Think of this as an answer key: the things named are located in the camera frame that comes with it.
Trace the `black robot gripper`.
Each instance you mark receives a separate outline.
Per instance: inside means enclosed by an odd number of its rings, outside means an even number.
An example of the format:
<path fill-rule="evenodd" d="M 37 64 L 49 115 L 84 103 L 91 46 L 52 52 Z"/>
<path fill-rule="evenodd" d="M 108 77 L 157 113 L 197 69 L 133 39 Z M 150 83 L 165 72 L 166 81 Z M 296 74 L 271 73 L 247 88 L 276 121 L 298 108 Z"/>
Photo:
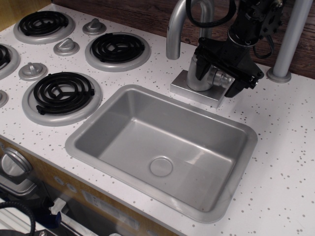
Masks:
<path fill-rule="evenodd" d="M 233 31 L 227 32 L 225 41 L 201 37 L 198 43 L 194 52 L 197 59 L 196 78 L 201 81 L 211 65 L 230 75 L 235 81 L 226 91 L 225 97 L 234 97 L 243 89 L 253 89 L 264 77 L 250 56 L 250 49 L 255 43 L 239 38 Z"/>

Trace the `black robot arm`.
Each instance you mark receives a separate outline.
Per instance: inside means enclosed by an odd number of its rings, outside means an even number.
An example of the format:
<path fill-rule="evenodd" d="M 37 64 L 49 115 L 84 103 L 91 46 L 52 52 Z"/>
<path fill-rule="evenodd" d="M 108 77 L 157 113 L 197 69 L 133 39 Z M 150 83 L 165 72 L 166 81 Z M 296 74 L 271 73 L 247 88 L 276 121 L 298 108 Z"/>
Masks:
<path fill-rule="evenodd" d="M 201 28 L 210 28 L 225 23 L 237 14 L 225 41 L 205 37 L 199 39 L 194 53 L 197 59 L 197 81 L 202 81 L 211 66 L 214 66 L 234 78 L 225 97 L 232 98 L 243 89 L 254 88 L 264 73 L 251 59 L 250 50 L 255 51 L 256 43 L 263 38 L 267 39 L 270 49 L 274 49 L 271 34 L 277 32 L 282 24 L 283 5 L 282 0 L 242 0 L 239 5 L 231 0 L 227 16 L 216 23 L 194 22 Z"/>

